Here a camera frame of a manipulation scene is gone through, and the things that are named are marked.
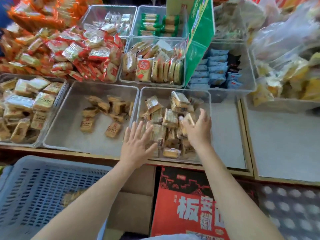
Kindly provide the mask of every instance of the white shelf surface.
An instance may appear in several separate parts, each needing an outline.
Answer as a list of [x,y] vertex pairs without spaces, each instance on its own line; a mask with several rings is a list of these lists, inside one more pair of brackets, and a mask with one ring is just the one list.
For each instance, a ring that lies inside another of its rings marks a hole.
[[224,101],[211,106],[214,149],[227,167],[246,169],[236,104]]
[[320,117],[246,110],[261,177],[320,181]]

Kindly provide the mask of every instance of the forearm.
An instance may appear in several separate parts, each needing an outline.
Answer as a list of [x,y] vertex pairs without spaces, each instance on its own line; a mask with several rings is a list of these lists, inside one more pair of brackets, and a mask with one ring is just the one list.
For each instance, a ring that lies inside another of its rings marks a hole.
[[278,229],[242,189],[211,145],[196,151],[231,240],[283,239]]
[[54,217],[32,240],[96,239],[111,206],[133,167],[119,162],[66,209]]

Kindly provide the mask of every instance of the perforated basket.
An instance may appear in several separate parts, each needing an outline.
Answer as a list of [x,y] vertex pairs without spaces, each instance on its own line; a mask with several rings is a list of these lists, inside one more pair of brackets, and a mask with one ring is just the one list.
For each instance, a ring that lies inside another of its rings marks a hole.
[[22,157],[0,191],[0,240],[31,239],[62,211],[60,202],[65,193],[90,187],[111,169],[31,155]]

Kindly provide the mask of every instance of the person's right arm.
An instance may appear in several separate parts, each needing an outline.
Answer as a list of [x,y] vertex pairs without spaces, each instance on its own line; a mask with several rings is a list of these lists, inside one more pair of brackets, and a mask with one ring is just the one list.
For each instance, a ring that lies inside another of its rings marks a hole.
[[183,121],[188,139],[204,167],[214,199],[231,240],[284,240],[277,227],[259,209],[230,174],[211,146],[211,119],[201,109],[193,127]]

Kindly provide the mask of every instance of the person's left hand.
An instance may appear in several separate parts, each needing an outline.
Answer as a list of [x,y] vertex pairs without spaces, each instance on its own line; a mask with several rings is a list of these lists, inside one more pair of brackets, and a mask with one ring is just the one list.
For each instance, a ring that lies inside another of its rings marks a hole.
[[139,168],[145,164],[158,147],[158,144],[154,143],[146,149],[153,125],[148,126],[146,132],[141,137],[142,127],[142,121],[140,121],[138,127],[136,122],[133,122],[131,129],[128,127],[124,133],[121,148],[120,161],[125,161],[126,164],[132,165],[134,168]]

